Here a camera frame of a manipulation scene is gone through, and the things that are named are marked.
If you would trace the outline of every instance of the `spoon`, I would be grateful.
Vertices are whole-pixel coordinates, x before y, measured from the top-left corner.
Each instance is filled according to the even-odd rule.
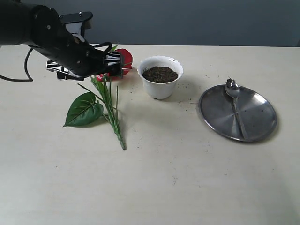
[[[248,139],[248,135],[247,135],[243,120],[240,117],[240,111],[239,111],[238,104],[237,104],[237,99],[240,94],[240,89],[239,89],[238,85],[236,84],[235,80],[229,78],[226,82],[225,90],[226,90],[227,95],[229,95],[230,97],[233,98],[233,106],[234,106],[234,111],[235,111],[234,113],[236,115],[240,129],[242,130],[242,135],[243,135],[244,139]]]

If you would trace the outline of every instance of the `dark soil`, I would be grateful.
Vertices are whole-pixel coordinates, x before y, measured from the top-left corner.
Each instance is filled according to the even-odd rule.
[[[142,76],[154,83],[169,83],[176,80],[178,74],[169,67],[153,67],[146,70]]]

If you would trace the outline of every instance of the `table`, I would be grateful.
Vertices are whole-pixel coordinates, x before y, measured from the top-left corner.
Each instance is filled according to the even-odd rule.
[[[119,85],[123,151],[108,123],[62,127],[85,91],[58,81],[37,52],[34,82],[0,81],[2,225],[300,224],[300,49],[120,45],[134,68],[152,55],[182,63],[174,94],[157,101],[136,69]],[[25,45],[0,49],[0,73],[25,78]],[[199,118],[200,95],[228,77],[278,115],[267,140],[221,137]],[[82,82],[93,89],[89,79]]]

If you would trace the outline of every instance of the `black robotic arm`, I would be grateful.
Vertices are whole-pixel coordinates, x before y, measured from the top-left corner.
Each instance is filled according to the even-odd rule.
[[[91,12],[58,15],[44,5],[0,0],[0,45],[26,44],[50,60],[46,68],[60,80],[91,75],[122,76],[123,57],[109,42],[92,46],[84,39]],[[97,47],[107,46],[104,51]]]

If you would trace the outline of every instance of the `metal plate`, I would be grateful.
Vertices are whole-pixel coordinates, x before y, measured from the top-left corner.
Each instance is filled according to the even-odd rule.
[[[238,141],[259,141],[269,136],[277,125],[277,116],[272,105],[255,91],[240,87],[238,98],[240,117],[249,139],[245,140],[238,125],[233,98],[225,91],[225,85],[205,91],[199,100],[199,112],[204,121],[222,136]]]

